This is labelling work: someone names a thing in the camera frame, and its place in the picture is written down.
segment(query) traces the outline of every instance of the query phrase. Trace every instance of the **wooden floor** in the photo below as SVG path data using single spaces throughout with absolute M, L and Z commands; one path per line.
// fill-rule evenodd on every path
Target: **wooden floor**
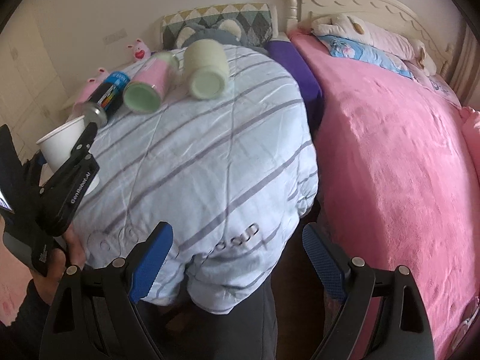
M 323 334 L 323 287 L 303 246 L 302 230 L 315 222 L 316 203 L 301 220 L 272 273 L 278 319 L 277 360 L 310 360 Z

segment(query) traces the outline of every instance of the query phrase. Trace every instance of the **gray pants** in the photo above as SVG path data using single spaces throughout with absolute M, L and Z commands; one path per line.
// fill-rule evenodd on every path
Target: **gray pants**
M 139 313 L 166 360 L 275 360 L 277 316 L 270 277 L 227 315 L 189 307 L 188 325 L 172 335 L 159 327 L 152 305 Z

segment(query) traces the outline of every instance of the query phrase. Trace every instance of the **human hand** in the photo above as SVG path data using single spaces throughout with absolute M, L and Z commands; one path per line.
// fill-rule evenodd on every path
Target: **human hand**
M 70 263 L 74 266 L 83 268 L 86 261 L 85 252 L 83 251 L 80 239 L 75 234 L 73 227 L 70 226 L 62 237 L 68 246 Z M 49 256 L 49 271 L 46 277 L 30 270 L 35 288 L 37 289 L 40 298 L 42 298 L 42 300 L 48 305 L 51 305 L 53 302 L 59 282 L 65 272 L 66 261 L 65 253 L 60 249 L 54 249 Z

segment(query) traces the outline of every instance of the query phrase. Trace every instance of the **wall switch plate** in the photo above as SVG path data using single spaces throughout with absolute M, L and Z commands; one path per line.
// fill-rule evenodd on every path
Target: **wall switch plate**
M 122 28 L 121 30 L 118 30 L 117 32 L 114 32 L 110 35 L 107 35 L 105 38 L 103 38 L 103 43 L 105 44 L 105 46 L 108 46 L 109 44 L 117 42 L 120 39 L 123 39 L 126 37 L 127 37 L 127 32 L 124 28 Z

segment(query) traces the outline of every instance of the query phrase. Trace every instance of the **diamond-patterned cushion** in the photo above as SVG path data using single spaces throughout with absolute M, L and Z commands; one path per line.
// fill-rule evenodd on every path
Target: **diamond-patterned cushion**
M 165 16 L 162 22 L 163 48 L 173 49 L 179 32 L 187 24 L 197 23 L 210 28 L 224 19 L 236 19 L 243 26 L 250 46 L 263 47 L 272 38 L 272 13 L 268 4 L 215 5 Z

